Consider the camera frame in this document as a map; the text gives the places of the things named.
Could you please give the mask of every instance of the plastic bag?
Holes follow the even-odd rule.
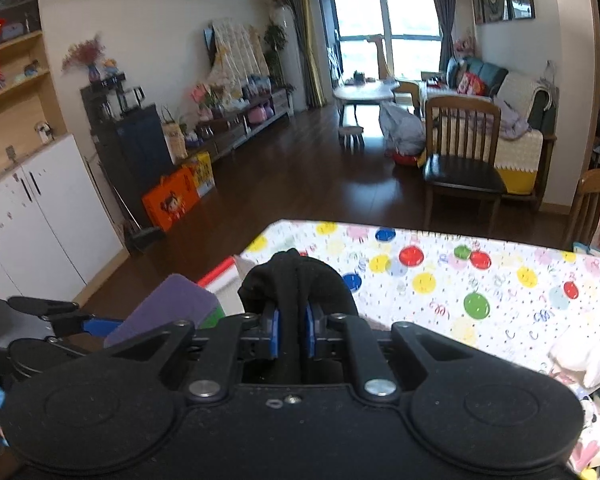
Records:
[[[419,155],[424,150],[426,135],[422,120],[392,102],[380,105],[380,129],[388,149],[400,155]]]

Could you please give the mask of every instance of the window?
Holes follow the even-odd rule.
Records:
[[[366,40],[375,34],[383,36],[396,76],[420,79],[420,72],[438,70],[442,37],[433,0],[322,0],[322,8],[345,78],[355,71],[378,77],[376,46]]]
[[[394,74],[420,79],[440,65],[440,24],[433,0],[386,0],[391,23]]]

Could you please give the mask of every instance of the metal screw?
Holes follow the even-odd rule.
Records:
[[[201,379],[189,385],[189,391],[196,397],[213,397],[220,391],[220,384],[215,381]]]
[[[274,410],[279,410],[282,408],[283,403],[280,399],[268,399],[267,402],[265,402],[265,405],[273,408]]]
[[[397,390],[397,386],[388,379],[371,379],[365,383],[365,391],[376,397],[386,397],[395,390]]]
[[[300,404],[302,402],[302,397],[298,395],[288,395],[285,397],[285,402],[287,404]]]

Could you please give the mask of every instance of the cabinet door handle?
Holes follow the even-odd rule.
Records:
[[[42,195],[42,193],[40,193],[40,188],[38,187],[38,183],[36,182],[36,179],[33,177],[33,173],[31,173],[29,171],[29,176],[31,177],[31,181],[33,182],[33,185],[36,186],[36,191],[38,192],[39,195]]]
[[[29,194],[29,190],[27,189],[26,184],[24,183],[24,179],[21,178],[20,179],[21,183],[22,183],[22,187],[24,188],[24,192],[27,194],[27,197],[29,199],[29,202],[33,202],[33,200],[31,199],[31,195]]]

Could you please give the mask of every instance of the purple cloth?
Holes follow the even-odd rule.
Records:
[[[216,295],[180,274],[171,274],[104,340],[109,347],[180,319],[199,326],[219,306]]]
[[[524,117],[521,117],[520,114],[511,108],[506,102],[504,102],[499,97],[493,98],[493,104],[495,104],[501,110],[500,114],[500,131],[498,132],[498,136],[501,139],[505,140],[518,140],[527,132],[531,131],[531,126],[526,121]],[[475,111],[469,111],[468,119],[471,126],[473,126],[475,122]],[[458,110],[451,110],[452,117],[458,117]],[[466,114],[464,110],[460,112],[460,118],[464,119]],[[477,130],[478,132],[482,131],[482,123],[484,122],[484,114],[478,114],[477,120]],[[493,130],[493,116],[487,115],[487,127],[486,133],[487,136],[491,135],[491,131]]]

